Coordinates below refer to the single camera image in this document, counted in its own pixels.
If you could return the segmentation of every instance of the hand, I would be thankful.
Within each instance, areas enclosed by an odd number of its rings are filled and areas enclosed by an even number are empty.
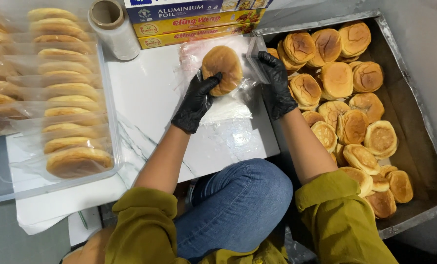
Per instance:
[[[271,112],[271,118],[277,120],[297,108],[298,104],[287,87],[288,77],[284,63],[265,51],[259,51],[257,57],[271,82],[270,85],[263,85],[264,103]]]
[[[171,120],[175,126],[194,134],[199,127],[201,118],[212,106],[212,96],[209,92],[222,80],[222,73],[202,81],[202,74],[196,74],[189,83],[186,95],[176,115]]]

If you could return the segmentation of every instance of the white table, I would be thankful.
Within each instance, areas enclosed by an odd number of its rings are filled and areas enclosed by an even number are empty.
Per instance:
[[[107,179],[16,200],[18,222],[28,233],[43,231],[70,213],[116,201],[130,188],[179,106],[181,98],[173,90],[177,49],[172,45],[142,50],[129,62],[119,62],[106,52],[125,164]],[[269,117],[262,100],[259,103],[253,119],[199,127],[191,136],[179,181],[220,171],[240,160],[278,154]],[[12,147],[8,144],[10,160]]]

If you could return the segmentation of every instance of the aluminum baking tray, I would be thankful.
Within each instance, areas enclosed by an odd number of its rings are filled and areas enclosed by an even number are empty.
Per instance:
[[[434,137],[426,107],[414,80],[399,52],[388,24],[379,10],[338,16],[317,22],[291,26],[256,29],[253,35],[262,36],[267,47],[277,46],[288,32],[339,27],[348,21],[362,20],[370,28],[371,43],[361,61],[379,63],[384,71],[384,85],[375,92],[385,106],[382,119],[391,122],[399,139],[397,152],[390,157],[392,165],[406,171],[412,181],[414,198],[397,204],[397,211],[388,219],[377,220],[380,237],[392,237],[437,215],[437,139]],[[281,168],[295,176],[292,161],[278,122],[273,129],[281,150]]]
[[[9,167],[9,163],[19,162],[25,153],[22,149],[16,146],[13,138],[20,134],[13,134],[0,137],[0,201],[10,199],[22,199],[35,195],[41,195],[48,192],[53,192],[61,189],[66,189],[81,184],[93,182],[96,180],[111,177],[122,168],[124,159],[122,158],[122,149],[120,142],[120,134],[118,129],[118,119],[116,108],[114,105],[114,97],[112,94],[111,81],[107,65],[104,62],[103,49],[101,42],[98,41],[98,61],[100,63],[100,74],[102,76],[104,97],[106,102],[107,117],[109,122],[109,131],[111,135],[112,152],[114,158],[114,167],[109,171],[104,171],[94,175],[66,179],[59,182],[47,181],[40,176],[34,176],[26,172],[17,171],[13,167]]]

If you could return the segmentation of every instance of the forearm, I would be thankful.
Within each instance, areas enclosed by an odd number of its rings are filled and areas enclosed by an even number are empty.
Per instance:
[[[134,187],[157,189],[172,194],[178,183],[181,163],[190,137],[184,130],[170,125],[140,171]]]
[[[320,174],[336,171],[337,165],[309,128],[299,109],[280,118],[280,124],[292,156],[298,180],[309,183]]]

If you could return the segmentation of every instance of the cheffy logo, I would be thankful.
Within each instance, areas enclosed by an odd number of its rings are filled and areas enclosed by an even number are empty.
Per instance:
[[[161,45],[161,40],[157,38],[145,39],[145,45],[149,47],[158,47]]]
[[[158,33],[158,28],[153,24],[146,24],[140,27],[140,32],[144,35],[153,35]]]

